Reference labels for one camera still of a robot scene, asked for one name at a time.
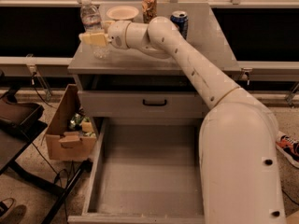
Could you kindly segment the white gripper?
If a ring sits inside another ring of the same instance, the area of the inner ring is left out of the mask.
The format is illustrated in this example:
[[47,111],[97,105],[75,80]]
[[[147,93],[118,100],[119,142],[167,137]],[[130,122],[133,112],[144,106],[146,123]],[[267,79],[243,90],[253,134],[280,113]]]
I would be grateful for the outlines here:
[[[108,32],[111,45],[116,49],[129,49],[126,43],[126,32],[130,25],[129,21],[103,21],[103,28]],[[79,40],[87,45],[105,47],[108,44],[105,33],[83,33],[80,34]]]

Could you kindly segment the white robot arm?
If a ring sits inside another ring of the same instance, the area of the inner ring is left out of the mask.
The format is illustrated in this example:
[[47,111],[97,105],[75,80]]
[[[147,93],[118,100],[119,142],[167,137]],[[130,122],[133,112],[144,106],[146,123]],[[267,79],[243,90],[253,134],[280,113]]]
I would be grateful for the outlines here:
[[287,224],[276,154],[278,121],[190,45],[165,17],[115,21],[83,33],[88,45],[171,56],[209,108],[199,134],[206,224]]

